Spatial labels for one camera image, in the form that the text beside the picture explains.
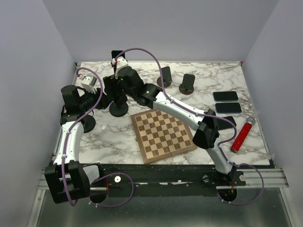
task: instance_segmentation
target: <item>wooden chessboard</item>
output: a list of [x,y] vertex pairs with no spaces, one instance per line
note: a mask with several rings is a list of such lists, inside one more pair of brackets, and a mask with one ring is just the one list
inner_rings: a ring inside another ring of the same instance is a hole
[[189,127],[167,113],[149,110],[131,119],[145,164],[197,148]]

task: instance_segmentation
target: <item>red cylinder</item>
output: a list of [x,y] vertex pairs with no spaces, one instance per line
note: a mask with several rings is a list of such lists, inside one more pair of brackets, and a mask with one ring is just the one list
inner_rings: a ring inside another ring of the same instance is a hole
[[240,133],[238,134],[236,140],[233,142],[231,151],[237,153],[245,141],[251,127],[255,124],[255,120],[251,117],[246,119],[246,123],[243,125]]

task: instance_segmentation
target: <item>marble tabletop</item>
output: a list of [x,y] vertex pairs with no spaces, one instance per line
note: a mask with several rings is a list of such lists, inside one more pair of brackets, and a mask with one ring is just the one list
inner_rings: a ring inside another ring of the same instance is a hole
[[[255,116],[240,63],[161,62],[160,64],[162,67],[170,67],[173,82],[166,91],[175,99],[198,109],[208,110],[210,108],[215,110],[213,92],[234,90],[238,94],[239,103],[242,107],[241,114],[231,114],[237,123],[237,129],[240,130],[242,128],[247,117]],[[131,61],[129,65],[138,71],[145,83],[156,83],[157,78],[160,76],[159,69],[154,62]],[[113,69],[109,62],[83,62],[81,66],[94,70],[100,77],[113,74]],[[88,74],[84,70],[81,73],[83,75]],[[196,76],[195,90],[188,96],[181,94],[178,90],[185,73]],[[94,163],[99,161],[104,164],[143,164],[130,115],[149,110],[149,108],[139,106],[131,98],[128,99],[127,103],[129,111],[121,118],[113,117],[108,109],[95,111],[94,117],[97,124],[93,131],[82,136],[80,162]],[[220,131],[222,140],[230,138],[233,133],[233,129]],[[230,151],[231,145],[232,142],[227,142],[223,145],[223,148],[236,164],[269,165],[269,153],[266,151],[258,123],[253,126],[237,154]],[[157,161],[154,164],[210,165],[214,163],[204,149],[198,148],[186,154]]]

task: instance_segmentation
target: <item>wall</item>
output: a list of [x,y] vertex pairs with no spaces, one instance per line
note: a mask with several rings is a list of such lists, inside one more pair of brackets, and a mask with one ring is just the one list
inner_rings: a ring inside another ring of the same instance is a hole
[[[278,0],[44,0],[76,61],[142,47],[160,60],[242,61]],[[131,60],[150,60],[142,52]]]
[[244,62],[274,162],[303,223],[303,1],[280,0]]
[[24,227],[75,65],[41,0],[0,7],[0,225]]

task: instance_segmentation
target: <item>gray floor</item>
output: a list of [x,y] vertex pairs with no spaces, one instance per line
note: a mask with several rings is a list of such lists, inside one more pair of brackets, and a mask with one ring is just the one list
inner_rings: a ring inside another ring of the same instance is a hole
[[[238,190],[236,201],[253,199],[259,189]],[[120,202],[110,198],[108,204]],[[290,227],[279,189],[265,189],[247,206],[223,204],[216,197],[132,198],[119,208],[95,208],[82,199],[76,207],[55,204],[46,193],[39,227]]]

